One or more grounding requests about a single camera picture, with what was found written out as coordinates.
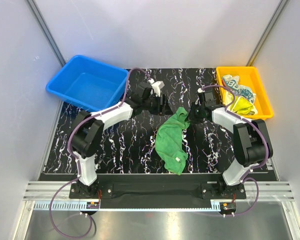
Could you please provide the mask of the green microfiber towel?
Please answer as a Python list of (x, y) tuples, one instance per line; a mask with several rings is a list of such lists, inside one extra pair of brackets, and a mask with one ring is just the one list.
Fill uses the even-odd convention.
[(188, 159), (188, 154), (183, 150), (183, 131), (190, 126), (187, 117), (186, 109), (179, 107), (160, 126), (155, 138), (155, 151), (164, 161), (164, 168), (176, 175), (182, 174)]

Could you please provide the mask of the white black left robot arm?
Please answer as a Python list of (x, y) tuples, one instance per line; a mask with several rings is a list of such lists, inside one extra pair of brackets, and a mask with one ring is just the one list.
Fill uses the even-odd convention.
[(77, 192), (87, 198), (93, 198), (98, 193), (95, 155), (105, 130), (143, 111), (157, 116), (173, 114), (167, 96), (156, 94), (152, 87), (144, 88), (142, 94), (132, 92), (122, 101), (104, 110), (82, 110), (78, 113), (68, 139), (70, 153), (75, 158), (78, 170)]

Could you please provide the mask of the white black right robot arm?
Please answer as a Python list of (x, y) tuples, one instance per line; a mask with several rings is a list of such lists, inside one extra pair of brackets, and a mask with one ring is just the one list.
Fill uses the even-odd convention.
[(235, 159), (220, 174), (213, 189), (220, 197), (229, 198), (239, 190), (247, 175), (260, 168), (273, 156), (273, 148), (266, 123), (262, 119), (248, 119), (237, 115), (222, 104), (216, 104), (211, 91), (197, 90), (198, 101), (193, 102), (187, 121), (192, 124), (204, 120), (220, 125), (233, 135)]

